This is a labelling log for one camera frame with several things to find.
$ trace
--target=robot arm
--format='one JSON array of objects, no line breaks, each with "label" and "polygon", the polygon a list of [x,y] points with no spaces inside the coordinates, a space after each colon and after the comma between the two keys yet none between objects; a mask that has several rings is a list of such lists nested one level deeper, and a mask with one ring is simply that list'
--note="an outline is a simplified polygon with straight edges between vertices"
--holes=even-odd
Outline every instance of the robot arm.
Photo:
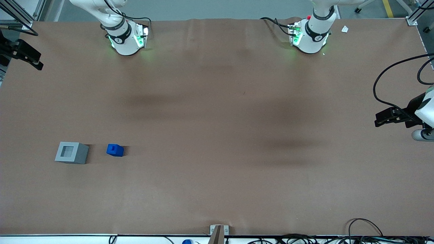
[{"label": "robot arm", "polygon": [[412,138],[420,142],[434,142],[434,86],[413,98],[403,110],[412,118],[390,107],[375,115],[375,126],[401,122],[405,122],[406,128],[421,125],[422,129],[413,131]]},{"label": "robot arm", "polygon": [[128,0],[70,0],[75,6],[97,18],[108,33],[112,47],[121,55],[132,55],[146,45],[148,28],[127,20],[118,7]]},{"label": "robot arm", "polygon": [[304,53],[317,53],[326,44],[330,27],[336,20],[334,5],[360,4],[364,0],[310,0],[313,15],[289,27],[289,40]]}]

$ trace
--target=black cable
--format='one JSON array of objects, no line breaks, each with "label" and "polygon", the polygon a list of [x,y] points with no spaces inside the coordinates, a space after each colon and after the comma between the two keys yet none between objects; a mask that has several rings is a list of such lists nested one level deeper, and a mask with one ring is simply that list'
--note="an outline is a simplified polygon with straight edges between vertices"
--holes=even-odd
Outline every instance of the black cable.
[{"label": "black cable", "polygon": [[375,226],[375,228],[377,228],[377,230],[380,232],[380,235],[384,236],[383,232],[380,230],[380,228],[378,228],[378,226],[376,224],[374,224],[374,222],[370,221],[369,219],[365,219],[365,218],[355,218],[355,219],[353,219],[353,221],[351,221],[350,225],[348,226],[348,239],[349,239],[350,244],[351,244],[351,226],[357,220],[363,220],[365,222],[371,223],[372,225]]},{"label": "black cable", "polygon": [[149,19],[148,17],[135,18],[135,17],[127,16],[127,15],[126,15],[124,12],[122,12],[122,11],[114,10],[114,9],[112,8],[112,6],[109,4],[109,2],[108,2],[107,0],[104,0],[104,2],[106,3],[106,5],[107,5],[107,6],[108,6],[108,7],[109,7],[113,12],[115,12],[115,13],[117,13],[117,14],[123,16],[124,18],[126,18],[126,19],[130,19],[130,20],[143,20],[143,19],[145,19],[145,20],[148,20],[148,21],[149,21],[149,26],[151,26],[151,22],[152,22],[152,20]]},{"label": "black cable", "polygon": [[429,7],[429,8],[418,7],[418,9],[422,9],[422,10],[431,10],[431,9],[434,9],[434,7]]},{"label": "black cable", "polygon": [[273,22],[273,23],[276,24],[276,25],[280,25],[281,27],[286,27],[286,28],[288,28],[288,26],[286,26],[286,25],[284,25],[284,24],[280,24],[279,22],[275,22],[275,20],[273,20],[273,19],[271,19],[271,18],[268,18],[268,17],[262,17],[262,18],[260,18],[260,20],[269,20],[269,21]]},{"label": "black cable", "polygon": [[419,71],[418,71],[418,82],[419,82],[420,84],[422,84],[422,85],[428,85],[428,86],[434,85],[434,83],[426,83],[426,82],[423,82],[423,81],[421,80],[421,73],[422,73],[422,70],[424,70],[425,66],[426,66],[427,64],[431,63],[431,61],[433,61],[433,60],[434,60],[434,58],[430,58],[428,61],[426,61],[426,62],[422,65],[422,67],[421,67],[421,68],[419,69]]},{"label": "black cable", "polygon": [[377,101],[381,102],[381,103],[384,103],[384,104],[386,104],[386,105],[389,105],[389,106],[392,106],[392,107],[396,108],[396,109],[399,110],[402,114],[406,115],[406,116],[407,116],[408,118],[410,118],[411,120],[417,122],[417,120],[416,120],[415,118],[413,118],[412,116],[410,116],[407,112],[405,112],[405,111],[404,111],[402,108],[400,108],[399,106],[397,106],[397,105],[395,105],[395,104],[393,104],[393,103],[386,102],[386,101],[383,101],[383,100],[379,99],[378,96],[377,96],[376,87],[377,87],[377,83],[378,83],[378,81],[380,80],[381,76],[382,76],[384,73],[386,73],[386,71],[388,71],[390,68],[392,68],[392,67],[394,67],[394,66],[396,66],[396,65],[398,65],[398,64],[401,64],[401,63],[407,62],[407,61],[411,61],[411,60],[414,60],[414,59],[419,59],[419,58],[423,58],[423,57],[427,57],[427,56],[433,56],[433,55],[434,55],[434,53],[428,53],[428,54],[424,54],[424,55],[414,56],[414,57],[411,57],[411,58],[408,58],[408,59],[404,59],[404,60],[398,61],[398,62],[396,62],[396,63],[390,65],[390,66],[387,67],[386,69],[384,69],[384,70],[380,73],[380,75],[378,75],[377,79],[376,79],[375,82],[374,82],[374,86],[373,86],[373,88],[372,88],[375,99],[376,99]]},{"label": "black cable", "polygon": [[318,241],[315,237],[304,235],[304,234],[286,234],[286,235],[283,235],[282,238],[288,238],[288,240],[286,241],[287,244],[293,244],[298,240],[302,240],[304,242],[304,244],[318,244]]},{"label": "black cable", "polygon": [[21,30],[21,29],[17,29],[17,28],[14,28],[14,27],[10,27],[10,26],[8,26],[8,30],[14,30],[14,31],[18,31],[18,32],[21,32],[21,33],[25,33],[25,34],[29,34],[29,35],[32,35],[32,36],[38,36],[39,34],[34,30],[34,29],[32,29],[29,25],[27,25],[26,23],[24,23],[22,20],[20,20],[15,14],[13,14],[13,13],[11,13],[7,8],[6,8],[6,6],[4,6],[4,4],[2,4],[1,3],[1,6],[2,6],[2,10],[3,11],[5,11],[7,14],[9,14],[10,16],[12,16],[14,19],[16,19],[16,20],[18,20],[18,22],[20,22],[22,25],[24,25],[27,29],[29,29],[31,32],[28,32],[28,31],[24,31],[24,30]]},{"label": "black cable", "polygon": [[108,244],[114,244],[117,238],[118,236],[110,236],[110,238],[108,239]]},{"label": "black cable", "polygon": [[247,243],[247,244],[255,244],[255,242],[258,242],[258,241],[265,242],[265,243],[268,243],[268,244],[274,244],[274,243],[271,242],[271,241],[262,240],[262,239],[259,239],[259,240],[257,240],[257,241],[251,241],[251,242],[249,242],[249,243]]},{"label": "black cable", "polygon": [[164,238],[168,239],[172,244],[175,244],[171,239],[169,239],[167,236],[165,236]]},{"label": "black cable", "polygon": [[271,21],[273,24],[277,25],[277,26],[278,26],[278,27],[283,31],[283,33],[285,33],[286,35],[288,35],[288,36],[296,36],[295,34],[291,34],[291,33],[286,32],[282,27],[286,27],[286,28],[288,28],[288,26],[279,23],[279,22],[277,21],[277,18],[275,18],[274,20],[272,20],[272,19],[270,19],[270,18],[268,18],[268,17],[262,17],[262,18],[260,18],[260,20],[269,20],[269,21]]}]

